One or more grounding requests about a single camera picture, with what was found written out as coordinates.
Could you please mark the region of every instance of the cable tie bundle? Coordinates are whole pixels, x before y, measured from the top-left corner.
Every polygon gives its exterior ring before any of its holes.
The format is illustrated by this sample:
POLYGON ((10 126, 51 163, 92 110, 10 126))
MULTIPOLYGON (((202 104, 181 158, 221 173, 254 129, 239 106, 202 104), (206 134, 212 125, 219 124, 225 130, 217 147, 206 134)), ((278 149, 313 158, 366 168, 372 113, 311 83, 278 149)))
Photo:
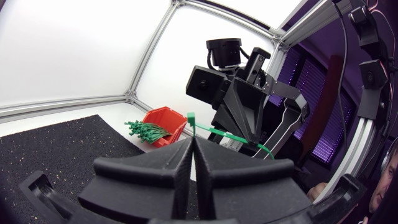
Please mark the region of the cable tie bundle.
POLYGON ((166 131, 164 128, 157 124, 143 123, 142 121, 136 122, 125 122, 125 125, 130 125, 129 133, 131 136, 138 134, 138 137, 142 139, 141 143, 147 141, 149 144, 156 142, 158 139, 164 136, 172 135, 170 132, 166 131))

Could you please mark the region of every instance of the green cable tie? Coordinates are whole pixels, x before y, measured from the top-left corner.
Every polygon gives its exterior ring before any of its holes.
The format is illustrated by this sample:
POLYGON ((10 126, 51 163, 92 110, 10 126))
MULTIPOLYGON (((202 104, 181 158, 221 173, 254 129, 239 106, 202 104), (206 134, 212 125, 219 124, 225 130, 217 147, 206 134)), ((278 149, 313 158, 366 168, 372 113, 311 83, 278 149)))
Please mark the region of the green cable tie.
MULTIPOLYGON (((220 130, 217 130, 215 128, 211 128, 211 127, 205 126, 203 124, 195 123, 195 114, 192 113, 192 112, 189 112, 187 114, 187 118, 188 118, 188 122, 189 122, 190 126, 193 126, 193 137, 195 137, 195 126, 196 126, 198 128, 202 128, 204 130, 210 131, 210 132, 218 134, 220 136, 224 136, 224 137, 233 139, 235 141, 239 141, 239 142, 242 142, 242 143, 245 143, 245 144, 249 143, 248 140, 246 140, 246 139, 244 139, 242 137, 235 136, 233 134, 228 134, 228 133, 226 133, 224 131, 220 131, 220 130)), ((263 149, 266 152, 268 152, 268 154, 271 156, 271 159, 275 159, 274 155, 272 155, 272 153, 270 152, 270 150, 268 148, 266 148, 262 144, 258 144, 257 147, 259 147, 260 149, 263 149)))
POLYGON ((143 123, 142 121, 136 122, 125 122, 125 125, 129 125, 129 129, 131 132, 129 133, 131 136, 134 134, 138 134, 138 138, 141 138, 141 142, 147 141, 149 144, 154 143, 158 139, 164 136, 172 135, 166 129, 161 126, 153 123, 143 123))

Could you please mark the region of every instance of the white backdrop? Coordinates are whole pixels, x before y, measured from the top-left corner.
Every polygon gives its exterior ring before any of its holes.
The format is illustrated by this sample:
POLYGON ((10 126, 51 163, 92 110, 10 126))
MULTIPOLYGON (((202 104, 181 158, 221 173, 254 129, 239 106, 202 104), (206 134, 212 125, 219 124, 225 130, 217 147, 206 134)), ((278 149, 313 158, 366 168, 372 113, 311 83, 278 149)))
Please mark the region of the white backdrop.
POLYGON ((307 0, 213 0, 253 17, 274 29, 281 29, 307 0))
MULTIPOLYGON (((195 65, 207 67, 206 40, 235 37, 242 39, 242 48, 248 54, 253 47, 270 54, 274 50, 269 39, 243 26, 193 7, 177 9, 143 73, 137 87, 138 98, 153 108, 168 106, 184 116, 195 112, 199 123, 210 125, 215 110, 186 95, 185 87, 195 65)), ((198 133, 208 135, 204 130, 198 133)))
POLYGON ((8 0, 0 107, 122 95, 170 0, 8 0))

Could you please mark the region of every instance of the metal bracket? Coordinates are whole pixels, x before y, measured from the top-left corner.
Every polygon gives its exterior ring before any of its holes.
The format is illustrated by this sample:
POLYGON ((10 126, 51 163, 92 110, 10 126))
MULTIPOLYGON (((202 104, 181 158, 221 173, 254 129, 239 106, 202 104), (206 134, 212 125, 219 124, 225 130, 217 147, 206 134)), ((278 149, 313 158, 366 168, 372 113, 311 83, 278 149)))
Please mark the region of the metal bracket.
POLYGON ((278 49, 283 51, 284 54, 286 54, 289 51, 290 46, 281 41, 279 46, 278 46, 278 49))
POLYGON ((134 99, 138 99, 137 90, 134 90, 133 92, 131 92, 130 96, 133 97, 134 99))
POLYGON ((177 5, 177 8, 180 8, 181 6, 185 6, 185 0, 172 0, 172 5, 177 5))
POLYGON ((278 43, 280 42, 280 39, 282 38, 281 35, 274 35, 270 41, 272 43, 272 46, 274 47, 274 49, 276 49, 276 46, 278 45, 278 43))
POLYGON ((134 101, 135 101, 135 99, 131 96, 126 99, 126 103, 129 103, 129 104, 133 104, 134 101))
POLYGON ((285 97, 287 99, 285 100, 285 104, 293 106, 294 108, 300 110, 302 121, 304 122, 305 118, 309 114, 309 110, 307 106, 308 103, 301 94, 300 90, 288 84, 275 81, 274 78, 267 73, 264 74, 264 76, 258 76, 256 81, 254 82, 256 88, 260 89, 267 95, 277 95, 285 97))
POLYGON ((124 94, 124 96, 130 96, 131 93, 132 93, 132 90, 127 90, 123 94, 124 94))

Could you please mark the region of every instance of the black foam mat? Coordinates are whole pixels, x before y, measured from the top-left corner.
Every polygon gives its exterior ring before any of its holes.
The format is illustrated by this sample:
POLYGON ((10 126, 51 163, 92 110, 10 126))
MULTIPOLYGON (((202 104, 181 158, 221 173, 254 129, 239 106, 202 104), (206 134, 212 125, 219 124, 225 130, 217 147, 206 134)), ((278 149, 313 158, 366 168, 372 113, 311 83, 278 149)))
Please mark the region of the black foam mat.
MULTIPOLYGON (((0 153, 0 213, 9 212, 16 223, 46 223, 18 188, 28 175, 43 171, 58 193, 78 203, 77 195, 95 175, 94 159, 144 152, 94 115, 1 137, 0 153)), ((196 219, 191 182, 187 218, 196 219)))

